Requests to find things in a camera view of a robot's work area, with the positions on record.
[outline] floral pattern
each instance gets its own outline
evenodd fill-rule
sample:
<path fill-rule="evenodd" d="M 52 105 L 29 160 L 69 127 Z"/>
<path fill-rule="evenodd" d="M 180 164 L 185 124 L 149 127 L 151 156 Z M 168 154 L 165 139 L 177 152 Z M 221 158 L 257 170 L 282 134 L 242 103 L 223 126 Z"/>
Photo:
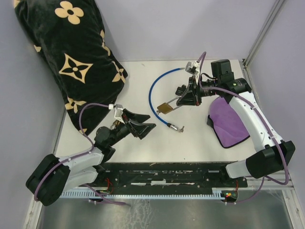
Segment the floral pattern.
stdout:
<path fill-rule="evenodd" d="M 77 106 L 83 106 L 86 102 L 85 101 L 74 101 L 73 99 L 68 98 L 68 103 L 65 104 L 65 107 L 66 107 L 66 110 L 71 110 L 73 109 L 74 110 L 74 113 L 77 113 L 78 112 L 78 108 Z"/>
<path fill-rule="evenodd" d="M 110 52 L 110 49 L 105 45 L 105 41 L 104 41 L 105 33 L 103 30 L 101 31 L 101 37 L 103 38 L 102 47 L 104 50 L 106 50 L 108 52 L 108 56 L 110 56 L 111 52 Z"/>
<path fill-rule="evenodd" d="M 60 18 L 67 18 L 68 21 L 77 25 L 81 22 L 80 18 L 84 16 L 84 11 L 81 8 L 73 7 L 73 5 L 68 1 L 62 1 L 60 3 L 62 8 L 57 8 L 55 14 Z"/>
<path fill-rule="evenodd" d="M 40 52 L 41 51 L 41 47 L 40 46 L 34 45 L 34 49 L 36 50 L 36 52 Z"/>
<path fill-rule="evenodd" d="M 86 74 L 93 64 L 79 62 L 67 54 L 65 54 L 65 57 L 65 64 L 59 71 L 59 74 L 71 76 L 74 79 L 85 83 Z"/>
<path fill-rule="evenodd" d="M 118 72 L 114 79 L 112 80 L 112 82 L 118 82 L 120 80 L 123 81 L 123 83 L 126 83 L 126 80 L 125 80 L 125 77 L 123 75 L 123 72 L 124 72 L 124 69 L 119 69 L 118 66 L 116 65 L 116 63 L 114 61 L 112 61 L 112 63 L 114 64 L 115 68 L 116 68 L 116 71 Z"/>
<path fill-rule="evenodd" d="M 20 0 L 14 0 L 14 7 L 16 7 L 20 3 Z"/>
<path fill-rule="evenodd" d="M 85 128 L 85 129 L 82 129 L 83 131 L 84 131 L 84 133 L 88 130 L 87 128 Z M 83 133 L 82 133 L 82 131 L 81 130 L 79 130 L 79 132 L 83 135 Z"/>

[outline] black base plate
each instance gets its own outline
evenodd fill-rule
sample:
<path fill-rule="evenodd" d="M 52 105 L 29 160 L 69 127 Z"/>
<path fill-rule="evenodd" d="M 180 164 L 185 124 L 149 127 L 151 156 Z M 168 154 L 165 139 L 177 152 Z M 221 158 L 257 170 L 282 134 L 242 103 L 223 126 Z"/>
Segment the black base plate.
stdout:
<path fill-rule="evenodd" d="M 247 187 L 245 178 L 223 182 L 218 172 L 225 163 L 105 163 L 91 185 L 113 184 L 113 195 L 198 195 L 212 194 L 212 188 Z"/>

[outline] black robot arm segment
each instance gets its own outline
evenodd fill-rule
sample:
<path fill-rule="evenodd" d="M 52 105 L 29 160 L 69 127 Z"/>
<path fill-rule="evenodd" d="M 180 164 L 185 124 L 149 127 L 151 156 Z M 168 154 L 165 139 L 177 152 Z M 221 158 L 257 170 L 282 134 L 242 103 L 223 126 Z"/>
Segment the black robot arm segment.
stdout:
<path fill-rule="evenodd" d="M 234 92 L 236 94 L 243 92 L 251 92 L 252 89 L 243 78 L 234 79 L 234 73 L 231 69 L 231 64 L 229 60 L 214 61 L 211 63 L 212 73 L 214 80 L 201 81 L 201 86 L 193 75 L 189 78 L 188 86 L 182 85 L 177 88 L 176 95 L 180 96 L 177 100 L 177 106 L 183 105 L 196 105 L 199 106 L 202 103 L 201 98 L 219 95 L 224 97 L 227 103 L 233 97 L 224 92 L 216 90 L 208 90 L 209 87 L 219 87 Z"/>
<path fill-rule="evenodd" d="M 122 109 L 121 121 L 116 120 L 112 128 L 100 127 L 96 132 L 94 146 L 104 154 L 102 163 L 108 161 L 115 152 L 114 144 L 125 138 L 128 134 L 143 139 L 156 127 L 156 124 L 144 123 L 150 118 L 145 114 L 134 114 L 127 109 Z"/>

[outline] white table surface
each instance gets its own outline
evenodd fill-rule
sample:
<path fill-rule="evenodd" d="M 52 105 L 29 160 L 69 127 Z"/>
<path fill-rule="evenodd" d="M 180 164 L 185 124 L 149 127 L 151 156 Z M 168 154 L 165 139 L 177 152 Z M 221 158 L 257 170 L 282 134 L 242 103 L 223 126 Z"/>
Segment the white table surface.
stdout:
<path fill-rule="evenodd" d="M 203 72 L 212 75 L 211 61 L 205 61 Z M 129 73 L 125 88 L 119 95 L 118 104 L 138 114 L 151 116 L 147 122 L 157 126 L 143 139 L 128 135 L 114 145 L 116 149 L 110 162 L 216 162 L 242 160 L 253 153 L 251 139 L 230 149 L 219 144 L 213 130 L 206 124 L 209 106 L 217 96 L 203 98 L 199 106 L 184 106 L 167 115 L 161 116 L 178 127 L 185 126 L 183 133 L 177 133 L 161 123 L 152 113 L 148 103 L 149 89 L 154 80 L 166 71 L 185 67 L 187 61 L 150 61 L 122 62 Z M 231 60 L 235 78 L 243 77 L 238 60 Z M 180 70 L 162 78 L 152 92 L 152 103 L 157 106 L 175 97 L 178 86 L 188 83 L 191 75 Z M 110 127 L 114 121 L 113 111 L 100 123 Z M 96 130 L 89 137 L 94 139 Z M 90 143 L 72 125 L 65 116 L 56 156 L 67 156 L 90 147 Z"/>

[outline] red wire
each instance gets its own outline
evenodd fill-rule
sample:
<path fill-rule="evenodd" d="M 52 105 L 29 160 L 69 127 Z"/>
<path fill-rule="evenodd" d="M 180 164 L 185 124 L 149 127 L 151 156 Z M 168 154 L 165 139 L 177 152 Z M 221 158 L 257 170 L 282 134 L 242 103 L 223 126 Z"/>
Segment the red wire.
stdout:
<path fill-rule="evenodd" d="M 238 186 L 238 180 L 236 180 L 236 189 L 235 189 L 235 191 L 237 191 L 238 188 L 239 188 L 239 186 Z"/>
<path fill-rule="evenodd" d="M 108 178 L 106 178 L 105 181 L 107 181 L 107 192 L 109 191 L 110 185 L 112 186 L 112 189 L 111 189 L 111 192 L 110 192 L 110 194 L 112 194 L 112 192 L 114 190 L 113 184 L 110 182 L 110 180 Z"/>

